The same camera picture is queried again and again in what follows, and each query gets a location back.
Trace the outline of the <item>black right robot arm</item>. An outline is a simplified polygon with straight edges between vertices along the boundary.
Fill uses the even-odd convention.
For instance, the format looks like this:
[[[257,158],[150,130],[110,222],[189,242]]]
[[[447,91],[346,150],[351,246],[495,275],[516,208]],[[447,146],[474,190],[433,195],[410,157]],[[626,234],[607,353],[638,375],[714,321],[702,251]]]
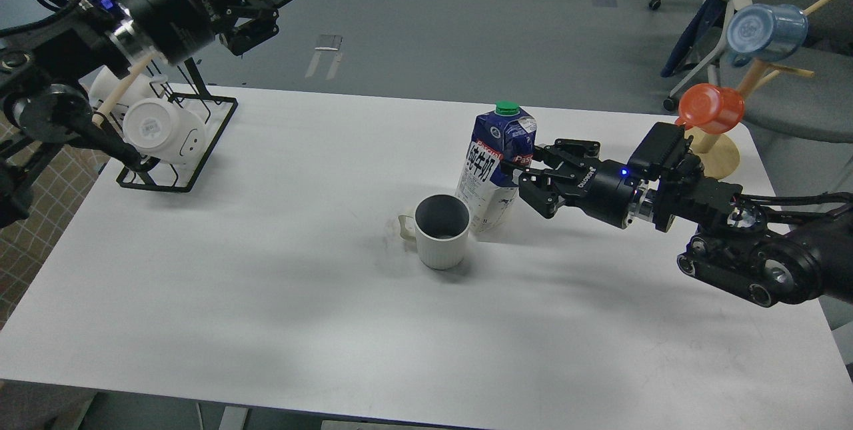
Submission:
[[[593,141],[537,145],[531,169],[502,162],[520,198],[544,218],[561,207],[624,229],[661,232],[676,219],[696,232],[676,258],[682,274],[761,307],[828,295],[851,302],[851,193],[804,198],[745,194],[704,174],[689,139],[647,137],[627,163],[598,157]]]

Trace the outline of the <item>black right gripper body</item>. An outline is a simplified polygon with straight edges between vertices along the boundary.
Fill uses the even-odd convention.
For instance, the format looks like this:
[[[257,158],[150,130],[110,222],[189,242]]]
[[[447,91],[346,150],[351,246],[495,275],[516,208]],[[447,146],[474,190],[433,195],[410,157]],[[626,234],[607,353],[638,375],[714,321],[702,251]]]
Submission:
[[[518,195],[545,219],[558,209],[575,207],[597,221],[625,229],[628,211],[639,187],[624,163],[599,159],[600,144],[582,139],[557,139],[537,145],[532,158],[543,169],[518,171]]]

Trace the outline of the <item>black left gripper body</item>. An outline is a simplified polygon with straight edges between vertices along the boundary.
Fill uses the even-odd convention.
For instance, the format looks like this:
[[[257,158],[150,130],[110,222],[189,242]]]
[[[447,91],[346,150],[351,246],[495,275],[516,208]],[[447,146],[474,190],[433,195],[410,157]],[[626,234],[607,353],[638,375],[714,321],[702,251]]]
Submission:
[[[155,51],[177,65],[250,20],[274,21],[277,7],[265,0],[117,0],[122,11],[117,47],[132,63]]]

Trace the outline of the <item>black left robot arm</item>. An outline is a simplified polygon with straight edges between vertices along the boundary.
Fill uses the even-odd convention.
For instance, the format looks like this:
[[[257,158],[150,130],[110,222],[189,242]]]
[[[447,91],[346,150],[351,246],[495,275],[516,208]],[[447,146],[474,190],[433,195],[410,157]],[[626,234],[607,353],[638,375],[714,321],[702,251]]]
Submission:
[[[65,145],[102,151],[147,176],[159,162],[93,122],[81,79],[106,68],[118,78],[146,57],[189,72],[195,99],[210,95],[194,54],[219,38],[243,55],[279,32],[294,0],[37,0],[52,14],[2,30],[2,112],[17,132],[2,142],[2,226],[30,216],[33,184]]]

